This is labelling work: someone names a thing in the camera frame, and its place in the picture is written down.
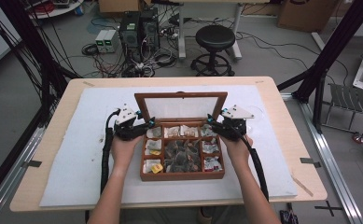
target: cardboard box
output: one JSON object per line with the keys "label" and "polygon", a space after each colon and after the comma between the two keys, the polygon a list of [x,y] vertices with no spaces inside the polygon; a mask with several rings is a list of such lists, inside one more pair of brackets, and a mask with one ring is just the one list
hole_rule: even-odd
{"label": "cardboard box", "polygon": [[156,123],[154,129],[148,130],[141,148],[141,179],[223,178],[225,165],[219,136],[210,132],[206,121],[207,114],[214,119],[219,116],[227,95],[227,92],[136,93],[144,120],[148,122],[154,117]]}
{"label": "cardboard box", "polygon": [[341,0],[286,0],[277,26],[304,32],[323,30]]}
{"label": "cardboard box", "polygon": [[140,11],[150,0],[99,0],[100,12]]}

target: wooden box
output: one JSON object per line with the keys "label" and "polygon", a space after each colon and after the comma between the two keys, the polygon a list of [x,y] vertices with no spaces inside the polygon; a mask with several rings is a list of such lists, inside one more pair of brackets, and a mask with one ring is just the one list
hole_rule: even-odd
{"label": "wooden box", "polygon": [[[218,118],[227,95],[227,92],[136,93],[134,97],[144,120],[155,117],[156,123],[144,137],[141,179],[221,179],[225,165],[219,137],[207,129],[206,121],[207,114]],[[205,166],[205,161],[215,162]],[[152,166],[158,163],[162,169],[154,174]]]}

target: desk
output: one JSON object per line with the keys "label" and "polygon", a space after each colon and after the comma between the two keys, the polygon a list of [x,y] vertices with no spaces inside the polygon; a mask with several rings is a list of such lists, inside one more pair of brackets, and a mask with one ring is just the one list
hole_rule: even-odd
{"label": "desk", "polygon": [[[277,141],[283,150],[286,163],[296,183],[298,196],[271,199],[275,202],[297,202],[325,200],[327,192],[311,164],[302,164],[300,158],[309,158],[300,135],[287,112],[279,91],[270,77],[154,77],[144,82],[135,78],[117,79],[74,79],[60,101],[44,137],[38,147],[34,160],[42,161],[39,168],[30,167],[11,202],[10,209],[21,211],[48,211],[92,209],[92,206],[40,207],[39,203],[47,185],[50,167],[59,150],[65,131],[77,108],[81,93],[86,88],[95,87],[155,87],[155,86],[201,86],[201,85],[255,85],[269,115]],[[188,203],[145,203],[123,204],[123,207],[163,207],[163,206],[199,206],[215,204],[240,204],[239,200],[222,200],[218,202]]]}
{"label": "desk", "polygon": [[[184,18],[234,18],[232,31],[236,34],[245,3],[268,3],[269,0],[172,0],[180,3],[179,20]],[[231,48],[236,60],[242,59],[237,41]],[[179,23],[178,58],[187,57],[185,50],[184,23]]]}

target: metal stand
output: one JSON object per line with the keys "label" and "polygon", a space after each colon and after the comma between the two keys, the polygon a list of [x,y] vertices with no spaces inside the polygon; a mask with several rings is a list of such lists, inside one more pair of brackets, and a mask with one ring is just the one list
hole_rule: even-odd
{"label": "metal stand", "polygon": [[314,65],[304,73],[277,86],[278,90],[281,91],[303,80],[298,90],[293,92],[293,96],[301,103],[305,104],[308,103],[309,96],[312,92],[316,90],[313,123],[317,131],[320,133],[321,106],[323,103],[325,76],[362,22],[363,1],[354,1],[346,15],[343,17],[341,23],[332,34],[328,43],[323,48],[323,51],[318,56]]}

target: gray floor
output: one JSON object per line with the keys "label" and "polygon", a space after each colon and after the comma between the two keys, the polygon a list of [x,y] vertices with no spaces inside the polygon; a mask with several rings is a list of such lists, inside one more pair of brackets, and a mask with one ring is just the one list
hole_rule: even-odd
{"label": "gray floor", "polygon": [[[100,28],[90,24],[91,18],[99,16],[97,7],[87,7],[86,14],[77,17],[73,13],[54,18],[53,24],[64,44],[68,56],[81,55],[82,46],[93,42]],[[110,21],[107,25],[116,25]],[[187,35],[194,35],[200,24],[187,23]],[[54,38],[53,30],[48,21],[44,21],[44,27],[49,36]],[[334,22],[328,24],[327,29],[322,34],[324,39],[328,39]],[[276,27],[276,18],[270,17],[247,17],[242,18],[240,31],[255,35],[272,44],[297,43],[315,52],[319,52],[318,47],[308,33],[285,30]],[[267,45],[258,42],[262,47]],[[237,63],[232,62],[232,68],[237,77],[240,76],[269,76],[279,84],[291,77],[305,71],[304,65],[296,60],[288,60],[279,57],[273,49],[261,49],[252,38],[239,41],[239,46],[243,59]],[[316,55],[310,51],[297,46],[275,47],[283,56],[293,57],[303,60],[308,67],[316,59]],[[199,56],[203,49],[195,43],[193,38],[187,39],[187,54],[185,61],[177,63],[173,68],[162,68],[157,70],[155,77],[194,77],[195,73],[190,70],[191,60]],[[339,60],[348,69],[346,85],[351,85],[357,68],[361,62],[360,55],[363,54],[363,38],[355,37],[342,52]],[[105,55],[108,62],[115,62],[117,55]],[[70,61],[77,72],[81,75],[95,71],[92,66],[92,59],[74,57]],[[338,84],[343,83],[346,76],[344,68],[335,63],[328,74]],[[294,85],[284,90],[293,92],[299,85]],[[328,89],[325,90],[325,99],[330,100]],[[295,101],[287,101],[286,106],[294,119],[304,144],[308,148],[310,156],[314,161],[320,161],[317,154],[314,140],[306,126],[300,107]],[[0,61],[0,165],[8,152],[15,145],[21,133],[39,108],[39,99],[28,80],[21,66],[15,57],[8,54]],[[323,115],[327,113],[327,108],[323,107]],[[334,111],[333,122],[346,126],[350,114],[345,111]],[[356,115],[354,128],[363,132],[363,116]],[[349,189],[356,200],[358,208],[363,216],[363,145],[358,145],[351,139],[351,134],[323,128],[329,147],[335,157],[336,162],[342,170],[342,174],[348,184]],[[328,174],[324,167],[317,168],[317,172],[323,180],[328,191],[328,202],[331,207],[340,207],[336,193],[329,181]],[[48,212],[48,213],[12,213],[6,203],[0,213],[0,223],[83,223],[84,214],[81,211],[72,212]],[[347,223],[347,217],[343,210],[333,210],[333,215],[328,209],[315,209],[315,206],[327,206],[325,201],[314,203],[293,203],[294,211],[298,215],[300,223]],[[275,210],[285,209],[284,203],[274,203]],[[196,223],[196,208],[173,208],[167,210],[171,214],[171,223]]]}

